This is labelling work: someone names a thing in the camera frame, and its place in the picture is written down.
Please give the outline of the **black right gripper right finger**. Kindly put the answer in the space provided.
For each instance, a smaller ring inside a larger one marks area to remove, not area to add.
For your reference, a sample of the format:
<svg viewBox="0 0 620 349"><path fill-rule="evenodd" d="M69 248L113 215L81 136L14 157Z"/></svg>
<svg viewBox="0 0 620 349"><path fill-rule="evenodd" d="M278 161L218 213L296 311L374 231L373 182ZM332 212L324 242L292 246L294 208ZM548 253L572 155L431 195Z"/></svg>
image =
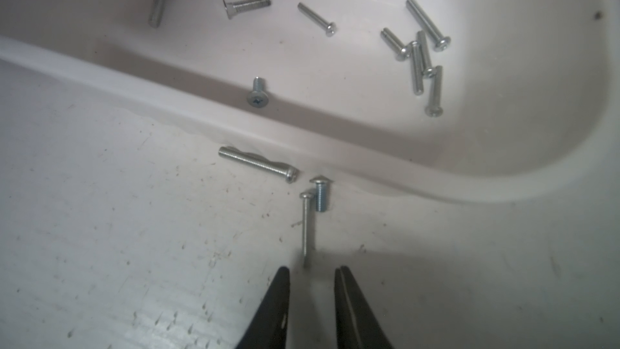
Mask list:
<svg viewBox="0 0 620 349"><path fill-rule="evenodd" d="M334 300L338 348L393 348L347 266L335 270Z"/></svg>

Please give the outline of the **silver short screw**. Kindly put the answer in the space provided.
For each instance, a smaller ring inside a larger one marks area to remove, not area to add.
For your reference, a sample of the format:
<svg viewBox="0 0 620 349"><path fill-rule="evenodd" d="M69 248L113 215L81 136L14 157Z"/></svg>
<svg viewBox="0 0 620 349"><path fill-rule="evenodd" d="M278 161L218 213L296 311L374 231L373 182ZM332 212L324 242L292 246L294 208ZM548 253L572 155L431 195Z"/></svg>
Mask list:
<svg viewBox="0 0 620 349"><path fill-rule="evenodd" d="M316 211L324 213L329 208L329 187L331 181L324 176L317 176L310 180L316 185Z"/></svg>
<svg viewBox="0 0 620 349"><path fill-rule="evenodd" d="M247 95L247 102L253 108L264 108L269 103L269 96L265 91L266 81L263 78L253 79L253 88Z"/></svg>

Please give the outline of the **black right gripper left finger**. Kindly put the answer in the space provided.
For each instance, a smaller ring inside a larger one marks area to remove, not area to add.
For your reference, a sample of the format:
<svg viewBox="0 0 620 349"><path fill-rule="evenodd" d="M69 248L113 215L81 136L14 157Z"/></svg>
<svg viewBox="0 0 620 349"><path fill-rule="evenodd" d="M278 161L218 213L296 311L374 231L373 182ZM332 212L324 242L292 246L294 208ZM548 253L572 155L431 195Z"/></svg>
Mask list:
<svg viewBox="0 0 620 349"><path fill-rule="evenodd" d="M286 347L290 292L290 270L280 267L236 349Z"/></svg>

